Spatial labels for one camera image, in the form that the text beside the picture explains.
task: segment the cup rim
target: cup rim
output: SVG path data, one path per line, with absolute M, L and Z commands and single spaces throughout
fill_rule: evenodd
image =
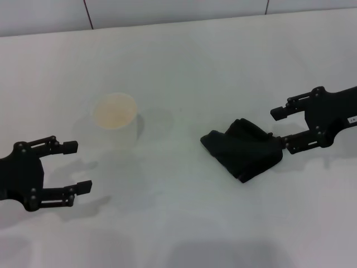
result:
M 121 96 L 125 96 L 125 97 L 128 97 L 129 99 L 131 99 L 132 101 L 134 101 L 134 104 L 135 104 L 135 114 L 133 115 L 133 117 L 131 118 L 131 120 L 130 120 L 126 125 L 124 125 L 124 126 L 120 126 L 120 127 L 117 127 L 117 128 L 105 128 L 105 127 L 102 127 L 102 126 L 98 125 L 98 124 L 96 123 L 96 121 L 94 120 L 94 117 L 93 117 L 93 115 L 94 115 L 94 110 L 95 110 L 95 108 L 97 107 L 97 105 L 99 104 L 99 102 L 100 102 L 104 97 L 111 96 L 111 95 L 121 95 Z M 134 99 L 132 96 L 130 96 L 129 94 L 123 93 L 123 92 L 113 92 L 113 93 L 103 94 L 102 96 L 100 96 L 99 99 L 96 100 L 95 104 L 92 106 L 91 111 L 90 111 L 90 119 L 91 119 L 91 121 L 92 121 L 97 127 L 100 127 L 101 129 L 103 129 L 103 130 L 108 130 L 108 131 L 110 131 L 110 130 L 119 130 L 119 129 L 121 129 L 121 128 L 124 128 L 124 127 L 129 126 L 129 125 L 134 121 L 134 119 L 135 119 L 137 116 L 138 116 L 138 106 L 137 106 L 137 104 L 136 104 L 135 99 Z

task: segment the label sticker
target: label sticker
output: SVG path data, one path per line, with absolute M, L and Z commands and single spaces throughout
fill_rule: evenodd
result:
M 357 123 L 357 116 L 348 118 L 348 122 L 350 122 L 350 124 Z

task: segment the white paper cup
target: white paper cup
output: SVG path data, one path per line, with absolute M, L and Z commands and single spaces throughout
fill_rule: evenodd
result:
M 97 141 L 114 149 L 133 147 L 137 139 L 137 110 L 130 95 L 112 93 L 102 96 L 91 111 L 97 127 Z

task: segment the table surface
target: table surface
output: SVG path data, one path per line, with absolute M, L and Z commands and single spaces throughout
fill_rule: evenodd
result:
M 0 39 L 0 152 L 56 135 L 45 186 L 92 180 L 72 208 L 0 203 L 0 267 L 355 267 L 357 129 L 246 184 L 200 143 L 236 118 L 287 135 L 269 111 L 316 86 L 357 85 L 357 9 Z M 99 96 L 138 104 L 137 140 L 89 143 Z

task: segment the white wall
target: white wall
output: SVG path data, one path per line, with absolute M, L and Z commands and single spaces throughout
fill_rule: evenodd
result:
M 0 0 L 0 36 L 87 29 L 83 0 Z
M 94 28 L 263 15 L 267 0 L 86 0 Z
M 357 7 L 357 0 L 270 0 L 267 14 Z

